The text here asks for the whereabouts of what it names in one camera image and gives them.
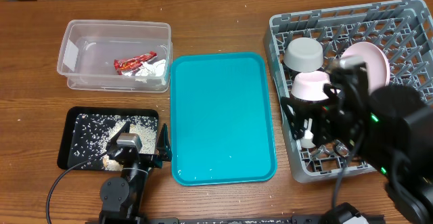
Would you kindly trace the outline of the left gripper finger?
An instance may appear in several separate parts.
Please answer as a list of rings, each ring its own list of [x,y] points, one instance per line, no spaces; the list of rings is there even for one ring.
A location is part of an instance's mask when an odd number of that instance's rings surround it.
[[[156,144],[156,149],[158,151],[158,157],[162,161],[170,162],[172,160],[172,151],[168,136],[168,126],[163,124],[158,142]]]
[[[129,131],[130,122],[126,121],[123,126],[108,140],[106,144],[106,149],[108,150],[113,144],[115,144],[122,133],[129,133]]]

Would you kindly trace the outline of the pink bowl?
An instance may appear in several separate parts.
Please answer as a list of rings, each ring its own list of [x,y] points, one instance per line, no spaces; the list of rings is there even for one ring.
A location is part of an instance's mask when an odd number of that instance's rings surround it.
[[[291,94],[308,102],[324,101],[328,96],[323,92],[323,86],[330,83],[329,74],[325,72],[301,72],[293,80]]]

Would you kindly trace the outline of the white cup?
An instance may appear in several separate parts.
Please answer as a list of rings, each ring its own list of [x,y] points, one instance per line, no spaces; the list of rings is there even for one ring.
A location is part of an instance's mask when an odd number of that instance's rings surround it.
[[[308,120],[304,121],[304,136],[300,139],[300,145],[302,148],[311,149],[315,148],[316,145],[313,143],[313,133],[311,132],[311,127],[313,124],[313,119],[309,118]]]

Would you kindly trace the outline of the small grey bowl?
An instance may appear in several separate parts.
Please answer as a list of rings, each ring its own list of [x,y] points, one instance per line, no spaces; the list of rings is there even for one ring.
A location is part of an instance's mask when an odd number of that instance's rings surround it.
[[[323,65],[323,48],[320,42],[300,37],[289,42],[283,58],[284,64],[296,72],[312,72]]]

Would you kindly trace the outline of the red snack wrapper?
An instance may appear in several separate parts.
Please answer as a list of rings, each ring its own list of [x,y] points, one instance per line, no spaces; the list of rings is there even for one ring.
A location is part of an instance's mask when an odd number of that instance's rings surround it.
[[[151,51],[133,58],[114,60],[114,69],[119,75],[131,75],[140,70],[144,64],[154,60],[157,55],[156,52]]]

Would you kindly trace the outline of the white napkin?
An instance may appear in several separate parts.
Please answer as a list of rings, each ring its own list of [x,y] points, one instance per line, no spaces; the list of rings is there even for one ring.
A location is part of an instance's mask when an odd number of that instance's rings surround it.
[[[147,77],[162,76],[165,73],[166,60],[158,60],[154,63],[149,64],[146,62],[136,72],[136,81],[146,82]]]

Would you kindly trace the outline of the pink round plate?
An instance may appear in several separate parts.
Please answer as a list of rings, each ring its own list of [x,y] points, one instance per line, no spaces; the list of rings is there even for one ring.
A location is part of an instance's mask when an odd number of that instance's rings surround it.
[[[355,43],[342,54],[342,58],[353,56],[361,56],[366,63],[369,93],[389,84],[390,65],[380,48],[365,41]]]

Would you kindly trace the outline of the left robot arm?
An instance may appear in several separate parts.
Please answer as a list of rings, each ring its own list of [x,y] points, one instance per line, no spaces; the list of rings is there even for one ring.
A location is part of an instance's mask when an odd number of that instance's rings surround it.
[[[122,170],[119,177],[109,178],[100,189],[99,223],[148,223],[140,212],[147,178],[154,168],[162,168],[163,163],[173,157],[167,125],[162,126],[157,152],[153,154],[141,153],[140,137],[129,130],[130,123],[126,122],[106,146],[108,158],[122,165]]]

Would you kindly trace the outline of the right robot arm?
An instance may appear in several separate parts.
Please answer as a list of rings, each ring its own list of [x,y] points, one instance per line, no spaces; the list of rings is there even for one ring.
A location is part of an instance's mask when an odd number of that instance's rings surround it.
[[[324,102],[280,99],[295,139],[308,132],[321,146],[342,142],[388,180],[385,190],[411,223],[432,222],[432,107],[417,91],[389,85],[369,93],[365,86],[326,84]]]

